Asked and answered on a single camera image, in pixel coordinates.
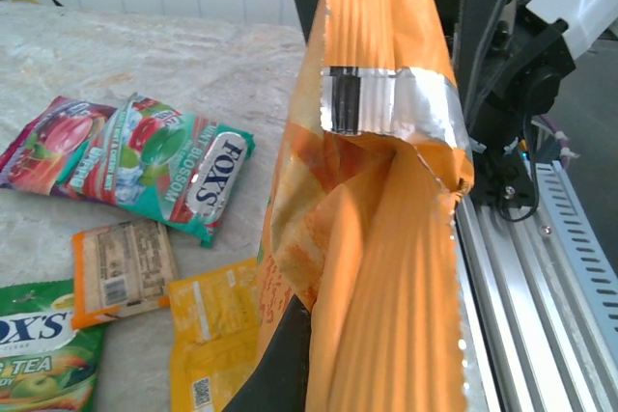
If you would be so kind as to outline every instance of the orange plastic bag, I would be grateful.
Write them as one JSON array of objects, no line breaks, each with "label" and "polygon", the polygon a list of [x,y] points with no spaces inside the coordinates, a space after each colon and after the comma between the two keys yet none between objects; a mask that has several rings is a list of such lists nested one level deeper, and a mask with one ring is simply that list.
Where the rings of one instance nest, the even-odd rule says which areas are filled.
[{"label": "orange plastic bag", "polygon": [[312,311],[306,410],[465,410],[467,147],[434,0],[321,0],[258,269],[260,356],[292,294]]}]

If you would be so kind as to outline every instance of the qr code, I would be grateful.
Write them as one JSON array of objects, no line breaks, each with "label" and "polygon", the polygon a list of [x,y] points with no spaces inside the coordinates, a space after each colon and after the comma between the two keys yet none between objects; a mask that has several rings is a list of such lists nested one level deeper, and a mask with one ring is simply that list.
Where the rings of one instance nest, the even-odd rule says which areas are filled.
[{"label": "qr code", "polygon": [[211,379],[209,377],[202,378],[193,383],[193,401],[195,408],[212,402]]},{"label": "qr code", "polygon": [[125,276],[104,281],[103,295],[105,296],[105,306],[114,306],[126,302],[128,295],[126,294]]}]

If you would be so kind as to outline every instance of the metal frame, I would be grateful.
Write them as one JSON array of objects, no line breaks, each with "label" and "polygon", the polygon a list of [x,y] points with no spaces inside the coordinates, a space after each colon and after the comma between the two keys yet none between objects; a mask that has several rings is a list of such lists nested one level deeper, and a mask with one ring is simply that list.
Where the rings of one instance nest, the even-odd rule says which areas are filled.
[{"label": "metal frame", "polygon": [[470,199],[457,212],[497,388],[506,410],[615,410],[618,280],[559,163],[538,177],[523,223]]}]

